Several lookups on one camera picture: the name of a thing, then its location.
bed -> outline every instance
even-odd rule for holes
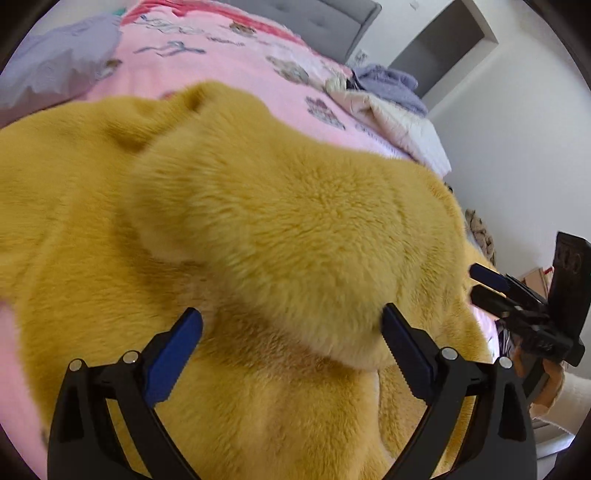
[[[74,10],[72,3],[61,0],[51,11],[54,0],[18,4],[8,19],[12,28],[2,32],[2,67],[15,45],[48,11],[35,26],[37,33],[106,9],[128,7],[113,61],[103,78],[78,100],[114,95],[166,98],[191,83],[218,80],[253,93],[280,120],[319,141],[413,160],[399,145],[341,110],[322,89],[336,73],[350,73],[343,63],[381,10],[371,0],[144,0],[138,4],[105,0]],[[490,324],[488,318],[480,320]],[[2,322],[9,319],[0,304],[0,329],[10,332],[10,325]],[[2,362],[9,364],[16,350],[9,336],[0,339],[7,342],[0,343]],[[22,378],[13,375],[8,380],[16,397],[26,396]],[[26,428],[23,423],[18,428],[13,425],[9,433],[43,479],[46,453],[39,421],[30,399],[20,409],[20,416],[29,422]],[[10,430],[9,419],[0,418],[0,423]]]

bedding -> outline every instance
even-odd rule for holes
[[[105,78],[83,99],[164,98],[218,80],[253,93],[278,119],[334,145],[410,158],[343,112],[323,91],[346,67],[322,57],[289,29],[210,1],[144,1],[121,22],[122,39]]]
[[[344,75],[336,74],[326,82],[324,89],[345,112],[383,135],[392,145],[402,148],[440,178],[450,173],[452,166],[428,119],[373,93],[347,90],[346,83]]]

cartoon print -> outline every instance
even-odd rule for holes
[[[275,67],[275,72],[281,75],[285,80],[297,85],[309,85],[310,76],[308,73],[294,61],[285,61],[267,56],[267,61]]]
[[[246,38],[252,38],[256,34],[256,30],[254,28],[247,27],[246,25],[242,25],[238,22],[232,22],[230,25],[230,30]]]
[[[312,97],[306,97],[306,103],[308,104],[308,113],[310,115],[325,124],[345,130],[345,126],[321,98],[313,99]]]
[[[164,92],[162,95],[160,95],[160,97],[158,97],[158,98],[160,100],[168,100],[169,98],[172,98],[176,94],[177,94],[177,92],[175,90],[168,90],[168,91]]]
[[[202,54],[205,53],[205,50],[203,50],[202,48],[185,47],[185,44],[181,41],[178,41],[178,40],[168,41],[168,42],[166,42],[166,45],[164,47],[144,47],[139,50],[136,50],[134,53],[143,53],[148,50],[156,50],[157,51],[156,55],[159,55],[161,57],[172,57],[173,55],[176,55],[176,54],[184,52],[184,51],[190,51],[192,53],[202,53]]]
[[[120,59],[107,60],[103,69],[96,75],[97,80],[103,80],[115,73],[123,62]]]
[[[200,35],[204,33],[200,28],[175,25],[168,20],[162,18],[148,18],[146,15],[140,15],[134,23],[136,25],[145,25],[147,28],[153,28],[166,34],[183,33],[185,35]]]
[[[236,45],[237,47],[243,47],[245,45],[245,43],[243,42],[235,42],[232,40],[226,40],[225,38],[219,38],[219,37],[211,37],[211,36],[207,36],[205,37],[206,39],[208,39],[209,41],[214,41],[214,42],[218,42],[218,43],[225,43],[225,44],[231,44],[231,45]]]
[[[392,147],[392,145],[388,141],[384,140],[382,137],[380,137],[378,134],[376,134],[369,127],[366,127],[363,124],[355,124],[355,129],[359,130],[360,132],[363,132],[372,140],[379,142],[380,144],[382,144],[386,149],[388,149],[393,154],[396,154],[396,155],[398,154],[398,152],[396,152],[396,150]]]

gray headboard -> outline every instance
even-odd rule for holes
[[[270,18],[297,33],[325,57],[345,63],[380,13],[371,0],[222,0]]]

fluffy blanket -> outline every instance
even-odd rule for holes
[[[193,306],[204,337],[157,411],[204,480],[379,480],[424,411],[382,306],[489,359],[462,214],[422,166],[319,143],[217,83],[40,112],[0,148],[0,297],[46,424],[69,361],[113,362]]]

